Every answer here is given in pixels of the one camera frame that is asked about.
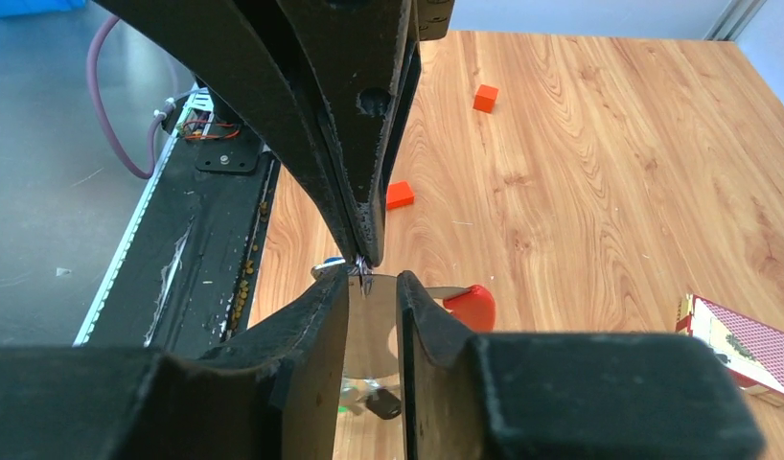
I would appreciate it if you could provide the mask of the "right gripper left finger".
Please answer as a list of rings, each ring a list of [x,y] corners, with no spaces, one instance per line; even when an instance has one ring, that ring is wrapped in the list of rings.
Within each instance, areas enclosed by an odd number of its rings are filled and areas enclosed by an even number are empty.
[[[0,459],[328,459],[344,269],[197,359],[158,348],[0,348]]]

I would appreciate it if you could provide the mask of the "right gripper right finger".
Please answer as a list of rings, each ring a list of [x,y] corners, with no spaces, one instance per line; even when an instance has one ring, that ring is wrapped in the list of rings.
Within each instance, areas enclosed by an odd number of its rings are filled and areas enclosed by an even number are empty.
[[[675,333],[475,333],[397,279],[409,459],[755,459],[726,368]]]

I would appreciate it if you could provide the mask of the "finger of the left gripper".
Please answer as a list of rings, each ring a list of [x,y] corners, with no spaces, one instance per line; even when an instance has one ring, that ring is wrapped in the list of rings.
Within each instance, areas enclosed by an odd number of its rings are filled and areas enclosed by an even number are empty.
[[[323,99],[278,2],[103,1],[193,71],[273,150],[313,200],[343,257],[357,234]]]
[[[368,267],[383,256],[383,164],[402,88],[409,1],[283,1],[311,68],[349,238],[343,255]]]

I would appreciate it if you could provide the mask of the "blue tag key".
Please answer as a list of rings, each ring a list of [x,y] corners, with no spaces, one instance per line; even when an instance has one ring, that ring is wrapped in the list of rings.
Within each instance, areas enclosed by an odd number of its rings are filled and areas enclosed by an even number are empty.
[[[314,280],[319,279],[325,272],[330,270],[333,267],[337,267],[339,265],[344,265],[345,259],[340,256],[330,257],[323,261],[321,264],[315,265],[311,269],[311,276]]]

